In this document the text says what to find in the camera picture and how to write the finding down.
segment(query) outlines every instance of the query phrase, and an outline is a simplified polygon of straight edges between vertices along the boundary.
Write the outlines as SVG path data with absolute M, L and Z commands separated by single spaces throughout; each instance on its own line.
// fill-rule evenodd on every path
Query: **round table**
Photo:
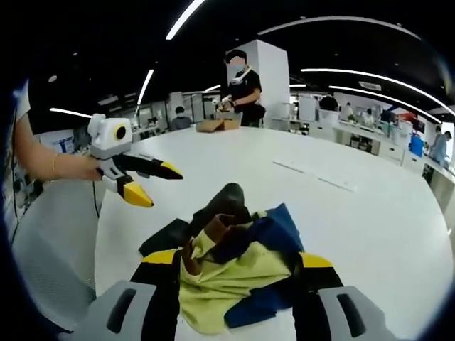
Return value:
M 97 295 L 131 278 L 142 242 L 177 217 L 191 220 L 229 182 L 242 186 L 250 212 L 286 203 L 305 250 L 331 260 L 344 285 L 357 287 L 385 313 L 387 328 L 397 337 L 418 337 L 449 293 L 453 260 L 444 217 L 423 178 L 404 168 L 332 142 L 243 127 L 214 134 L 186 129 L 132 149 L 172 163 L 184 179 L 135 176 L 155 202 L 150 209 L 107 191 L 95 250 Z M 355 191 L 276 160 L 346 180 Z M 217 340 L 258 336 L 295 340 L 291 310 L 226 330 Z M 179 316 L 176 340 L 204 339 Z

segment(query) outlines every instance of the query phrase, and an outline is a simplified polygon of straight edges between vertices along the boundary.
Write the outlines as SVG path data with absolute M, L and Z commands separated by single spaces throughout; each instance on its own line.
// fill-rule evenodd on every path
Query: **bracelet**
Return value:
M 52 159 L 52 173 L 54 175 L 57 175 L 57 172 L 55 172 L 55 160 L 57 160 L 57 156 L 59 156 L 61 153 L 56 153 Z

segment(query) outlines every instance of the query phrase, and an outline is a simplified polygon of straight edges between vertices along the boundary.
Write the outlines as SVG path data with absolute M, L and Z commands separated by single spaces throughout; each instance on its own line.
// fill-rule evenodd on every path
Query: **face mask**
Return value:
M 245 66 L 244 65 L 231 65 L 229 64 L 227 66 L 229 68 L 229 70 L 231 70 L 232 73 L 234 73 L 235 75 L 239 72 L 242 72 L 243 69 L 245 69 Z

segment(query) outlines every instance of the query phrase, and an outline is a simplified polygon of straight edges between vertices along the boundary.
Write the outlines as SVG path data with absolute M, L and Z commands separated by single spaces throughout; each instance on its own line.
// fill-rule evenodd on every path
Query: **black ceiling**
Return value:
M 395 78 L 453 104 L 441 88 L 436 58 L 437 51 L 449 65 L 455 63 L 453 44 L 447 40 L 452 31 L 450 9 L 442 2 L 423 6 L 415 1 L 389 0 L 377 5 L 332 0 L 206 0 L 173 40 L 165 40 L 190 3 L 39 4 L 26 13 L 21 9 L 23 25 L 12 33 L 19 52 L 16 55 L 31 78 L 35 111 L 40 117 L 44 112 L 46 117 L 54 115 L 53 119 L 62 115 L 49 114 L 49 107 L 102 112 L 96 103 L 110 94 L 119 97 L 121 106 L 134 106 L 135 102 L 125 104 L 123 96 L 139 94 L 152 68 L 155 74 L 143 103 L 163 99 L 172 91 L 200 91 L 225 84 L 225 51 L 256 38 L 285 49 L 291 78 L 311 85 L 311 89 L 323 90 L 328 85 L 359 88 L 358 81 L 365 80 L 381 84 L 383 94 L 416 107 L 438 107 L 426 97 L 389 82 L 300 72 L 306 67 L 337 67 Z M 400 23 L 423 40 L 388 27 L 352 21 L 305 23 L 257 35 L 302 16 L 359 16 Z M 53 83 L 48 82 L 51 75 L 58 76 Z

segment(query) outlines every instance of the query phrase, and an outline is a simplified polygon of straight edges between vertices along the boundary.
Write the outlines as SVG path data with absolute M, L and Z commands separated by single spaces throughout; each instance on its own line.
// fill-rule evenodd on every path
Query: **blue container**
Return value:
M 411 144 L 409 145 L 409 150 L 411 153 L 422 157 L 424 153 L 424 142 L 423 140 L 418 137 L 417 135 L 411 136 Z

